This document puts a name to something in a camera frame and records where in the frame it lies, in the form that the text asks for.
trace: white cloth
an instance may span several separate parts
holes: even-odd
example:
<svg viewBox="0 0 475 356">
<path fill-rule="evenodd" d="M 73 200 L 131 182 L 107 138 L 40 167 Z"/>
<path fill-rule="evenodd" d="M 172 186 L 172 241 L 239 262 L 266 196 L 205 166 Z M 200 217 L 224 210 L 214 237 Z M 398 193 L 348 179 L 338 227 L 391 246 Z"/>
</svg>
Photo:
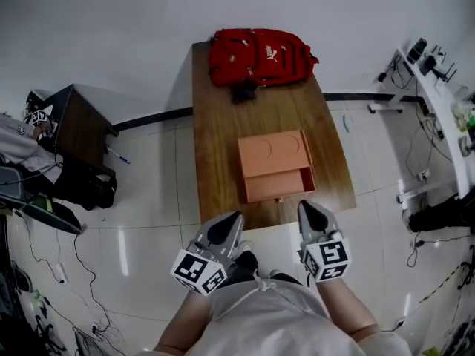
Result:
<svg viewBox="0 0 475 356">
<path fill-rule="evenodd" d="M 56 183 L 61 168 L 62 157 L 46 151 L 33 139 L 34 127 L 11 117 L 0 114 L 0 156 L 5 163 L 23 165 L 29 171 L 45 173 L 52 183 Z"/>
<path fill-rule="evenodd" d="M 279 280 L 272 280 L 272 284 L 270 289 L 268 283 L 266 288 L 261 284 L 261 289 L 256 289 L 252 281 L 215 291 L 211 321 L 186 356 L 411 355 L 407 343 L 392 332 L 356 343 L 327 319 L 309 289 Z"/>
</svg>

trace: cable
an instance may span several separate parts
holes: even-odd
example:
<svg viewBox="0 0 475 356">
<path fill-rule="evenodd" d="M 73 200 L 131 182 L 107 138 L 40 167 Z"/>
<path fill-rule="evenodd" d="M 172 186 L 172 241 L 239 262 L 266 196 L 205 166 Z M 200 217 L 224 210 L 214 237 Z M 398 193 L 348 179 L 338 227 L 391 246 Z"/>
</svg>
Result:
<svg viewBox="0 0 475 356">
<path fill-rule="evenodd" d="M 410 256 L 407 258 L 407 261 L 406 261 L 406 265 L 409 267 L 409 268 L 414 268 L 416 266 L 416 263 L 417 263 L 417 256 L 418 256 L 418 250 L 416 247 L 416 241 L 417 241 L 417 237 L 419 237 L 419 235 L 421 234 L 421 232 L 417 232 L 416 236 L 414 237 L 414 244 L 413 244 L 413 253 L 410 254 Z M 412 265 L 409 264 L 410 262 L 410 258 L 413 256 L 413 255 L 416 255 L 414 257 L 414 263 Z"/>
<path fill-rule="evenodd" d="M 458 239 L 464 239 L 466 237 L 472 237 L 475 236 L 475 234 L 467 234 L 465 236 L 459 236 L 459 237 L 451 237 L 450 239 L 440 239 L 440 240 L 420 240 L 417 243 L 415 243 L 416 248 L 422 247 L 426 243 L 448 243 L 449 241 L 452 240 L 458 240 Z"/>
<path fill-rule="evenodd" d="M 413 244 L 413 252 L 410 254 L 410 256 L 407 258 L 407 261 L 406 261 L 406 265 L 409 267 L 409 268 L 414 268 L 416 266 L 416 262 L 417 262 L 417 256 L 418 256 L 418 248 L 421 248 L 424 244 L 426 243 L 448 243 L 449 241 L 452 241 L 452 240 L 458 240 L 458 239 L 464 239 L 466 237 L 472 237 L 472 236 L 475 236 L 475 234 L 467 234 L 465 236 L 459 236 L 459 237 L 451 237 L 450 239 L 440 239 L 440 240 L 419 240 L 417 241 L 417 238 L 419 237 L 419 235 L 421 234 L 421 232 L 417 232 L 416 236 L 414 237 L 414 244 Z M 410 259 L 414 257 L 414 262 L 412 264 L 410 264 Z"/>
<path fill-rule="evenodd" d="M 92 341 L 94 341 L 94 342 L 97 341 L 97 339 L 95 339 L 95 338 L 93 338 L 92 336 L 86 334 L 83 330 L 81 330 L 80 328 L 78 328 L 72 321 L 70 321 L 69 319 L 67 319 L 67 318 L 66 318 L 64 315 L 62 315 L 58 310 L 56 310 L 56 309 L 53 307 L 53 305 L 51 305 L 49 299 L 47 299 L 44 295 L 39 295 L 39 296 L 43 298 L 43 300 L 46 302 L 46 304 L 47 304 L 48 306 L 50 306 L 51 309 L 52 309 L 54 312 L 56 312 L 61 318 L 63 318 L 64 320 L 68 321 L 69 324 L 72 325 L 73 332 L 77 332 L 78 335 L 82 337 L 82 343 L 83 343 L 83 345 L 85 345 L 85 348 L 89 349 L 89 345 L 88 345 L 87 343 L 85 343 L 85 339 L 86 339 L 86 338 L 92 339 Z M 104 356 L 103 350 L 102 350 L 100 347 L 97 347 L 97 348 L 99 348 L 99 350 L 101 351 L 102 356 Z"/>
<path fill-rule="evenodd" d="M 460 298 L 462 298 L 462 290 L 460 290 L 459 292 L 459 299 L 457 300 L 457 306 L 455 308 L 455 312 L 453 313 L 452 324 L 453 322 L 455 322 L 455 318 L 457 317 L 457 313 L 459 312 Z"/>
<path fill-rule="evenodd" d="M 103 334 L 98 334 L 98 333 L 96 333 L 96 335 L 99 336 L 101 339 L 102 339 L 102 338 L 106 339 L 107 342 L 109 343 L 109 346 L 111 346 L 111 348 L 112 348 L 113 350 L 115 350 L 115 351 L 119 352 L 121 355 L 125 356 L 125 353 L 122 352 L 122 351 L 119 351 L 119 349 L 117 349 L 116 347 L 114 347 L 114 346 L 112 345 L 112 343 L 110 342 L 110 340 L 109 340 L 106 336 L 104 336 Z"/>
<path fill-rule="evenodd" d="M 56 164 L 55 164 L 55 165 L 52 165 L 50 168 L 48 168 L 47 170 L 43 171 L 43 172 L 40 173 L 40 174 L 35 174 L 35 175 L 32 175 L 31 177 L 24 178 L 24 179 L 21 179 L 21 180 L 19 180 L 19 181 L 12 181 L 12 182 L 3 182 L 3 183 L 0 183 L 0 186 L 15 185 L 16 183 L 22 183 L 22 182 L 24 182 L 24 181 L 28 181 L 29 179 L 39 177 L 40 175 L 46 174 L 49 170 L 51 170 L 51 169 L 54 168 L 55 166 L 56 166 Z"/>
<path fill-rule="evenodd" d="M 403 325 L 404 323 L 405 323 L 404 321 L 397 320 L 397 326 L 396 326 L 396 327 L 394 327 L 393 329 L 383 330 L 383 332 L 394 332 L 394 331 L 397 330 L 399 327 L 402 327 L 402 325 Z"/>
<path fill-rule="evenodd" d="M 78 238 L 79 235 L 76 235 L 76 238 L 74 239 L 74 251 L 76 253 L 76 258 L 77 260 L 81 263 L 82 267 L 87 270 L 89 273 L 91 273 L 94 277 L 93 279 L 89 282 L 89 288 L 91 289 L 91 296 L 92 296 L 92 300 L 94 302 L 96 302 L 99 306 L 101 306 L 102 310 L 104 311 L 104 315 L 105 317 L 107 318 L 107 321 L 108 321 L 108 324 L 107 326 L 103 329 L 103 330 L 99 330 L 97 329 L 96 331 L 97 332 L 106 332 L 108 330 L 108 328 L 110 327 L 111 325 L 111 319 L 109 318 L 109 315 L 107 313 L 107 310 L 105 309 L 105 307 L 94 297 L 94 292 L 93 292 L 93 289 L 92 289 L 92 283 L 96 280 L 96 273 L 94 273 L 93 271 L 91 271 L 90 269 L 88 269 L 86 267 L 86 265 L 84 265 L 83 261 L 79 258 L 79 255 L 77 254 L 77 247 L 76 247 L 76 241 L 77 241 L 77 238 Z"/>
<path fill-rule="evenodd" d="M 57 228 L 56 229 L 56 241 L 58 242 L 58 264 L 60 264 L 60 260 L 61 260 L 61 244 L 59 244 L 59 239 L 58 239 L 58 232 L 59 232 L 59 229 Z"/>
<path fill-rule="evenodd" d="M 413 142 L 414 142 L 414 139 L 416 138 L 416 135 L 417 135 L 417 132 L 419 132 L 419 130 L 421 129 L 421 126 L 419 125 L 417 127 L 417 129 L 414 131 L 412 137 L 410 138 L 410 141 L 409 141 L 409 151 L 407 152 L 407 156 L 406 156 L 406 168 L 407 168 L 407 171 L 409 171 L 409 174 L 412 178 L 414 179 L 417 179 L 417 176 L 413 174 L 413 172 L 411 171 L 410 167 L 409 167 L 409 157 L 410 157 L 410 154 L 412 153 L 413 151 Z"/>
<path fill-rule="evenodd" d="M 416 100 L 417 100 L 417 97 L 418 97 L 418 93 L 417 93 L 417 87 L 418 87 L 418 81 L 416 79 Z M 427 137 L 427 139 L 430 141 L 430 143 L 434 146 L 434 148 L 436 149 L 436 151 L 438 151 L 444 158 L 446 158 L 450 163 L 453 163 L 453 161 L 447 157 L 445 154 L 443 154 L 439 148 L 437 148 L 436 144 L 434 144 L 434 142 L 429 138 L 429 135 L 427 134 L 427 132 L 425 131 L 425 128 L 422 124 L 422 120 L 421 118 L 419 117 L 419 112 L 418 112 L 418 109 L 417 109 L 417 104 L 416 104 L 416 116 L 417 116 L 417 119 L 419 120 L 419 124 L 423 127 L 422 129 L 424 129 L 424 134 L 425 136 Z"/>
<path fill-rule="evenodd" d="M 389 68 L 384 72 L 384 77 L 386 74 L 391 70 L 391 82 L 399 89 L 405 90 L 406 87 L 410 84 L 410 81 L 413 79 L 413 75 L 410 76 L 409 80 L 406 82 L 399 71 L 399 62 L 401 61 L 401 56 L 396 56 L 394 60 L 390 63 Z M 394 80 L 394 73 L 397 73 L 399 78 L 401 79 L 401 85 L 398 85 Z"/>
<path fill-rule="evenodd" d="M 47 263 L 48 268 L 51 270 L 51 273 L 53 274 L 54 279 L 55 279 L 57 282 L 59 282 L 59 283 L 63 283 L 64 280 L 58 280 L 58 279 L 56 278 L 56 275 L 54 274 L 54 270 L 53 270 L 53 268 L 51 268 L 51 265 L 50 265 L 50 263 L 49 263 L 48 260 L 45 260 L 44 258 L 40 258 L 40 259 L 37 259 L 37 258 L 36 258 L 35 254 L 33 253 L 33 246 L 31 245 L 31 233 L 30 233 L 30 229 L 28 228 L 28 223 L 27 223 L 26 219 L 25 219 L 18 211 L 16 211 L 16 214 L 19 215 L 19 216 L 23 219 L 24 224 L 25 224 L 26 227 L 27 227 L 27 230 L 28 230 L 28 239 L 29 239 L 29 241 L 30 241 L 31 255 L 33 256 L 33 258 L 35 259 L 35 261 L 36 261 L 37 263 L 40 263 L 41 261 L 45 261 L 45 262 Z"/>
<path fill-rule="evenodd" d="M 425 166 L 425 169 L 423 170 L 424 172 L 426 172 L 429 169 L 430 156 L 432 155 L 432 149 L 434 147 L 433 138 L 435 137 L 435 135 L 436 135 L 436 132 L 432 132 L 432 139 L 430 140 L 429 157 L 427 158 L 427 164 Z"/>
</svg>

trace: green object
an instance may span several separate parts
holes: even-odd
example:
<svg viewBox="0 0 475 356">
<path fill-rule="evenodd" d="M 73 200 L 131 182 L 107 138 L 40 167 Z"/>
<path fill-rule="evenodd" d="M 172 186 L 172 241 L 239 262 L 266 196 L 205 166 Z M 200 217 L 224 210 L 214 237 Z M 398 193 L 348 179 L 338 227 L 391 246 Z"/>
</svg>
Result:
<svg viewBox="0 0 475 356">
<path fill-rule="evenodd" d="M 425 356 L 442 356 L 439 350 L 436 347 L 432 347 L 431 349 L 426 349 L 422 352 Z"/>
</svg>

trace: wooden table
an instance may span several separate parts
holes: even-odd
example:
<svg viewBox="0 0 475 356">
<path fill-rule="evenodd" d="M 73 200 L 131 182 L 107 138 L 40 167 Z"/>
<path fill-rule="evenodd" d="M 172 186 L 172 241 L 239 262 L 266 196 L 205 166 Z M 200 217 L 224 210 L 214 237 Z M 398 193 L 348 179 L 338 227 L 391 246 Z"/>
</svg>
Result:
<svg viewBox="0 0 475 356">
<path fill-rule="evenodd" d="M 51 116 L 58 123 L 56 146 L 59 154 L 82 162 L 96 174 L 115 176 L 104 165 L 104 145 L 107 134 L 117 136 L 112 125 L 69 85 L 45 100 L 53 106 Z"/>
<path fill-rule="evenodd" d="M 256 100 L 233 105 L 229 88 L 215 87 L 209 79 L 209 49 L 208 42 L 193 45 L 194 148 L 202 222 L 239 210 L 245 229 L 290 223 L 298 220 L 302 199 L 334 212 L 356 207 L 343 149 L 315 77 L 288 87 L 258 89 Z M 298 129 L 307 136 L 316 191 L 283 202 L 246 203 L 238 138 Z"/>
</svg>

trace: tiled floor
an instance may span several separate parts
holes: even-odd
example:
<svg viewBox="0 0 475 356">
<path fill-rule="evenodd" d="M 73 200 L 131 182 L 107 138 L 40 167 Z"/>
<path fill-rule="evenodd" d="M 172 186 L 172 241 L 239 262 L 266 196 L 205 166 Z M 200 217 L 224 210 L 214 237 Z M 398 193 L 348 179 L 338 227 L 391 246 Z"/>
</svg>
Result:
<svg viewBox="0 0 475 356">
<path fill-rule="evenodd" d="M 427 164 L 437 178 L 449 178 L 451 164 L 437 153 L 431 154 L 428 163 L 430 147 L 422 131 L 416 132 L 407 156 L 418 125 L 414 105 L 406 104 L 404 113 L 372 115 L 366 104 L 329 102 L 357 195 L 356 208 L 336 214 L 350 238 L 353 254 L 345 280 L 383 329 L 393 329 L 399 318 L 410 315 L 397 331 L 417 355 L 422 347 L 442 347 L 450 330 L 465 319 L 465 308 L 474 301 L 471 287 L 464 289 L 452 321 L 459 300 L 458 272 L 426 303 L 418 304 L 467 258 L 470 240 L 427 244 L 419 249 L 416 267 L 406 266 L 413 234 L 402 222 L 396 195 L 417 185 L 411 174 Z M 116 348 L 133 355 L 154 347 L 186 294 L 168 272 L 178 250 L 188 245 L 200 227 L 192 120 L 131 129 L 111 142 L 117 153 L 131 160 L 126 165 L 108 156 L 119 181 L 114 207 L 87 212 L 65 204 L 88 227 L 76 241 L 77 251 L 96 273 L 94 297 L 110 312 L 114 328 L 108 330 L 108 339 Z M 443 143 L 439 148 L 447 153 Z M 434 191 L 429 202 L 449 194 L 447 189 Z M 29 273 L 35 288 L 75 326 L 89 332 L 93 323 L 107 324 L 91 296 L 89 282 L 93 275 L 76 259 L 75 236 L 27 221 L 36 257 L 49 260 L 53 267 L 60 262 L 69 282 L 65 286 L 57 283 L 45 263 L 34 261 L 27 229 L 18 217 L 8 220 L 12 260 Z M 423 233 L 419 239 L 439 240 L 467 233 L 467 228 L 446 228 Z M 306 273 L 295 253 L 300 242 L 297 223 L 247 231 L 243 238 L 255 244 L 262 274 L 279 268 L 305 283 Z M 22 302 L 29 317 L 39 310 L 31 294 L 23 294 Z M 69 355 L 73 355 L 76 347 L 71 325 L 51 310 L 49 320 Z"/>
</svg>

